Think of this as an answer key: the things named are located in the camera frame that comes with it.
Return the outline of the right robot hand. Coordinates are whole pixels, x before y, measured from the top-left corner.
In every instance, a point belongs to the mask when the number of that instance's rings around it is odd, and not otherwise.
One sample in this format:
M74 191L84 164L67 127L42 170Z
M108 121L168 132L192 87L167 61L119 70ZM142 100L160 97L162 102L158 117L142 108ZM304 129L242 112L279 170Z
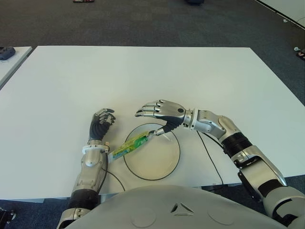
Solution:
M166 122L164 126L157 130L150 131L153 135L163 135L179 127L185 119L186 109L178 104L167 100L156 100L143 105L136 113L135 117L149 117L160 119Z

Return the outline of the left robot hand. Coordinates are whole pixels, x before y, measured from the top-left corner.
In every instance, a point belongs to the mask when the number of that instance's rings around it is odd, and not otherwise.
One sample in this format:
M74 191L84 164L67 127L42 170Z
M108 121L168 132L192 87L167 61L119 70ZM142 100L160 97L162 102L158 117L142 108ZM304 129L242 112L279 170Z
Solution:
M94 113L89 129L89 140L102 141L116 119L113 113L114 110L110 108L103 108Z

